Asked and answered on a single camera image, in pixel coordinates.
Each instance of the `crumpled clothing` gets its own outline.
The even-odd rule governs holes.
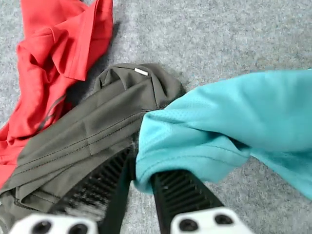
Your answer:
[[[145,115],[136,187],[184,169],[217,183],[250,155],[312,199],[312,70],[268,71],[196,87]]]
[[[107,50],[112,0],[21,0],[25,39],[17,46],[20,98],[0,130],[0,188],[28,140],[68,110],[66,90]]]

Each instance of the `carpet floor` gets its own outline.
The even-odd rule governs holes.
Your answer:
[[[115,38],[75,103],[90,95],[108,65],[156,62],[187,90],[250,71],[312,67],[311,0],[114,0]],[[0,126],[18,100],[18,0],[0,0]],[[312,203],[256,159],[207,184],[257,234],[312,233]],[[133,186],[123,234],[158,234],[154,198]]]

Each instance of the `fabric fold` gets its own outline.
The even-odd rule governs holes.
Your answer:
[[[135,145],[147,112],[183,94],[181,83],[156,64],[106,69],[91,96],[31,138],[19,154],[17,167],[0,191],[7,215],[18,220],[48,211],[95,167]]]
[[[112,0],[21,0],[25,39],[17,46],[20,98],[0,130],[0,188],[28,140],[67,110],[66,90],[107,50]]]
[[[184,169],[218,182],[250,154],[312,199],[312,71],[269,71],[206,84],[144,116],[136,186]]]

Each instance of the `stitched seam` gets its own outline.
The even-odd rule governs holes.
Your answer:
[[[49,192],[47,192],[47,191],[45,191],[45,190],[38,189],[38,191],[40,191],[40,192],[42,192],[42,193],[44,193],[44,194],[50,195],[50,196],[52,196],[52,197],[55,197],[55,198],[60,199],[60,196],[56,196],[56,195],[54,195],[54,194],[52,194],[52,193],[49,193]]]
[[[238,166],[239,166],[239,165],[232,165],[232,164],[230,164],[230,163],[228,163],[228,162],[224,162],[224,161],[222,161],[222,160],[218,160],[218,159],[215,159],[215,158],[211,158],[211,157],[209,157],[209,156],[177,156],[177,157],[173,157],[173,158],[171,158],[171,159],[169,159],[169,160],[162,160],[162,161],[158,161],[158,162],[152,164],[151,166],[149,166],[147,169],[145,169],[145,170],[143,171],[143,174],[140,176],[140,179],[139,179],[139,180],[142,180],[142,178],[145,176],[145,174],[148,172],[148,170],[150,170],[152,167],[154,167],[154,166],[156,166],[156,165],[158,165],[158,164],[161,164],[161,163],[166,162],[166,161],[168,162],[168,161],[172,161],[172,160],[174,160],[174,159],[186,158],[186,157],[189,157],[189,158],[195,158],[195,157],[197,157],[197,158],[209,158],[209,159],[214,160],[214,161],[223,162],[224,164],[230,165],[230,166],[232,166],[232,167],[238,167]]]
[[[214,146],[214,145],[202,145],[202,146],[221,149],[221,150],[224,150],[224,151],[227,151],[227,152],[236,154],[236,155],[238,155],[238,156],[240,156],[240,157],[243,157],[243,158],[249,158],[249,156],[246,157],[246,156],[240,155],[240,154],[237,153],[237,152],[234,152],[234,151],[232,151],[232,150],[229,150],[229,149],[226,149],[226,148],[222,148],[222,147],[219,147],[219,146]],[[150,157],[140,158],[139,160],[136,161],[136,163],[139,163],[139,162],[141,162],[141,161],[143,161],[143,160],[145,160],[145,159],[149,159],[149,158],[150,158]]]
[[[130,115],[130,116],[128,116],[128,117],[122,119],[121,121],[119,121],[119,122],[113,124],[112,126],[110,126],[110,127],[106,128],[106,129],[103,129],[103,130],[99,131],[98,133],[95,133],[95,134],[93,134],[93,135],[91,135],[91,136],[89,136],[89,137],[87,137],[87,138],[81,139],[81,140],[79,140],[79,141],[77,141],[77,142],[75,142],[75,143],[73,143],[73,144],[71,144],[71,145],[68,145],[68,146],[66,146],[66,147],[64,147],[64,148],[62,148],[62,149],[59,149],[59,150],[54,151],[54,152],[51,152],[51,153],[49,153],[49,154],[47,154],[47,155],[45,155],[45,156],[42,156],[42,157],[40,157],[40,158],[36,158],[36,159],[34,159],[34,160],[31,160],[31,161],[29,161],[29,162],[27,162],[27,163],[25,163],[25,164],[22,164],[22,165],[18,166],[17,168],[19,168],[19,167],[21,167],[21,166],[25,166],[25,165],[27,165],[27,164],[29,164],[29,163],[32,163],[32,162],[41,160],[41,159],[43,159],[43,158],[45,158],[45,157],[48,157],[48,156],[53,155],[53,154],[56,154],[56,153],[58,153],[58,152],[61,152],[61,151],[65,150],[65,149],[67,149],[67,148],[69,148],[69,147],[71,147],[71,146],[74,146],[74,145],[76,145],[76,144],[78,144],[78,143],[80,143],[80,142],[82,142],[82,141],[84,141],[84,140],[87,140],[87,139],[89,139],[89,138],[92,138],[92,137],[94,137],[94,136],[96,136],[96,135],[98,135],[98,134],[100,134],[100,133],[102,133],[102,132],[104,132],[104,131],[106,131],[106,130],[108,130],[108,129],[114,127],[114,126],[116,126],[116,125],[118,125],[119,123],[121,123],[121,122],[127,120],[128,118],[131,118],[131,117],[133,117],[133,116],[135,116],[135,115],[139,115],[139,114],[142,114],[142,113],[145,113],[145,112],[146,112],[146,111],[140,111],[140,112],[138,112],[138,113],[132,114],[132,115]]]
[[[38,211],[36,209],[33,209],[33,208],[30,208],[30,207],[27,207],[27,206],[20,204],[20,201],[17,198],[14,198],[14,205],[19,206],[23,209],[27,209],[27,210],[31,210],[31,211]]]
[[[56,157],[56,158],[54,158],[54,159],[52,159],[52,160],[50,160],[50,161],[47,161],[47,162],[44,163],[44,164],[38,165],[38,166],[36,166],[36,167],[32,167],[32,168],[30,168],[30,169],[27,169],[27,170],[22,171],[22,172],[19,172],[19,173],[16,173],[16,174],[14,174],[14,175],[11,176],[11,179],[12,179],[13,177],[19,175],[19,174],[22,174],[22,173],[31,171],[32,169],[41,167],[41,166],[43,166],[43,165],[45,165],[45,164],[48,164],[48,163],[53,162],[53,161],[55,161],[55,160],[58,160],[58,159],[60,159],[60,158],[62,158],[62,157],[65,157],[65,156],[67,156],[67,155],[70,155],[70,154],[72,154],[72,153],[74,153],[74,152],[77,152],[77,151],[79,151],[79,150],[81,150],[81,149],[83,149],[83,148],[85,148],[85,147],[88,147],[89,145],[95,144],[95,143],[97,143],[97,142],[99,142],[99,141],[101,141],[101,140],[103,140],[103,139],[109,137],[110,135],[112,135],[112,134],[114,134],[114,133],[116,133],[116,132],[121,131],[123,128],[127,127],[128,125],[132,124],[132,123],[135,122],[135,121],[137,121],[137,119],[131,121],[131,122],[130,122],[129,124],[127,124],[126,126],[123,126],[122,128],[120,128],[120,129],[118,129],[118,130],[116,130],[116,131],[114,131],[114,132],[112,132],[112,133],[110,133],[110,134],[108,134],[108,135],[102,137],[101,139],[96,140],[96,141],[94,141],[94,142],[92,142],[92,143],[90,143],[90,144],[81,146],[80,148],[78,148],[78,149],[76,149],[76,150],[74,150],[74,151],[71,151],[71,152],[68,152],[68,153],[66,153],[66,154],[64,154],[64,155],[61,155],[61,156],[59,156],[59,157]]]
[[[38,198],[40,198],[40,199],[42,199],[42,200],[44,200],[44,201],[50,202],[50,203],[52,203],[52,204],[55,204],[55,202],[52,202],[52,201],[50,201],[50,200],[48,200],[48,199],[45,199],[45,198],[43,198],[43,197],[40,197],[40,196],[38,196],[38,195],[36,195],[36,194],[30,194],[30,195],[35,196],[35,197],[38,197]]]

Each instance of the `black stitching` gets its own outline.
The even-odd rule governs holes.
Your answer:
[[[21,208],[27,209],[27,210],[31,210],[31,211],[38,211],[36,209],[24,206],[23,204],[20,204],[20,200],[18,200],[17,198],[14,198],[14,205],[19,206]]]
[[[73,146],[73,145],[76,145],[76,144],[78,144],[78,143],[80,143],[80,142],[82,142],[82,141],[84,141],[84,140],[87,140],[87,139],[89,139],[89,138],[92,138],[92,137],[94,137],[94,136],[100,134],[101,132],[104,132],[104,131],[106,131],[107,129],[110,129],[110,128],[116,126],[117,124],[119,124],[119,123],[125,121],[126,119],[128,119],[128,118],[130,118],[130,117],[133,117],[133,116],[135,116],[135,115],[142,114],[142,113],[145,113],[145,112],[146,112],[146,111],[140,111],[140,112],[138,112],[138,113],[132,114],[132,115],[130,115],[130,116],[128,116],[128,117],[122,119],[121,121],[115,123],[114,125],[112,125],[112,126],[106,128],[106,129],[104,129],[104,130],[99,131],[98,133],[95,133],[95,134],[93,134],[93,135],[91,135],[91,136],[89,136],[89,137],[87,137],[87,138],[81,139],[81,140],[79,140],[79,141],[77,141],[77,142],[75,142],[75,143],[73,143],[73,144],[71,144],[71,145],[68,145],[68,146],[64,147],[63,149],[60,149],[60,150],[51,152],[51,153],[49,153],[49,154],[47,154],[47,155],[45,155],[45,156],[42,156],[42,157],[40,157],[40,158],[36,158],[36,159],[34,159],[34,160],[31,160],[31,161],[29,161],[29,162],[27,162],[27,163],[25,163],[25,164],[22,164],[22,165],[18,166],[17,168],[19,168],[19,167],[21,167],[21,166],[25,166],[25,165],[27,165],[27,164],[29,164],[29,163],[38,161],[38,160],[43,159],[43,158],[45,158],[45,157],[48,157],[48,156],[50,156],[50,155],[56,154],[56,153],[58,153],[58,152],[60,152],[60,151],[63,151],[63,150],[65,150],[65,149],[67,149],[67,148],[69,148],[69,147],[71,147],[71,146]]]
[[[66,154],[64,154],[64,155],[61,155],[61,156],[59,156],[59,157],[56,157],[56,158],[54,158],[54,159],[52,159],[52,160],[50,160],[50,161],[45,162],[44,164],[38,165],[38,166],[36,166],[36,167],[32,167],[32,168],[30,168],[30,169],[27,169],[27,170],[22,171],[22,172],[19,172],[19,173],[16,173],[16,174],[12,175],[10,179],[12,179],[13,177],[15,177],[15,176],[17,176],[17,175],[19,175],[19,174],[22,174],[22,173],[31,171],[32,169],[41,167],[41,166],[43,166],[43,165],[45,165],[45,164],[48,164],[48,163],[53,162],[53,161],[55,161],[55,160],[58,160],[59,158],[62,158],[62,157],[65,157],[65,156],[67,156],[67,155],[70,155],[70,154],[72,154],[72,153],[74,153],[74,152],[77,152],[77,151],[79,151],[79,150],[81,150],[81,149],[83,149],[83,148],[85,148],[85,147],[88,147],[89,145],[95,144],[95,143],[97,143],[97,142],[99,142],[99,141],[101,141],[101,140],[103,140],[103,139],[109,137],[110,135],[112,135],[112,134],[114,134],[114,133],[116,133],[116,132],[122,130],[123,128],[125,128],[126,126],[132,124],[132,123],[135,122],[135,121],[137,121],[137,119],[135,119],[134,121],[131,121],[131,122],[128,123],[127,125],[123,126],[122,128],[120,128],[120,129],[118,129],[118,130],[116,130],[116,131],[114,131],[114,132],[112,132],[112,133],[110,133],[110,134],[108,134],[108,135],[102,137],[101,139],[96,140],[96,141],[94,141],[94,142],[92,142],[92,143],[90,143],[90,144],[81,146],[80,148],[78,148],[78,149],[76,149],[76,150],[74,150],[74,151],[71,151],[71,152],[68,152],[68,153],[66,153]]]
[[[30,195],[35,196],[35,197],[38,197],[38,198],[40,198],[40,199],[42,199],[42,200],[44,200],[44,201],[48,201],[48,202],[50,202],[50,203],[52,203],[52,204],[55,204],[55,202],[50,201],[50,200],[48,200],[48,199],[45,199],[45,198],[43,198],[43,197],[40,197],[40,196],[38,196],[38,195],[36,195],[36,194],[30,194]]]
[[[50,195],[50,196],[52,196],[52,197],[55,197],[55,198],[57,198],[57,199],[60,199],[60,196],[56,196],[56,195],[54,195],[54,194],[52,194],[52,193],[49,193],[49,192],[47,192],[47,191],[45,191],[45,190],[43,190],[43,189],[38,189],[38,191],[40,191],[40,192],[42,192],[42,193],[44,193],[44,194],[47,194],[47,195]]]

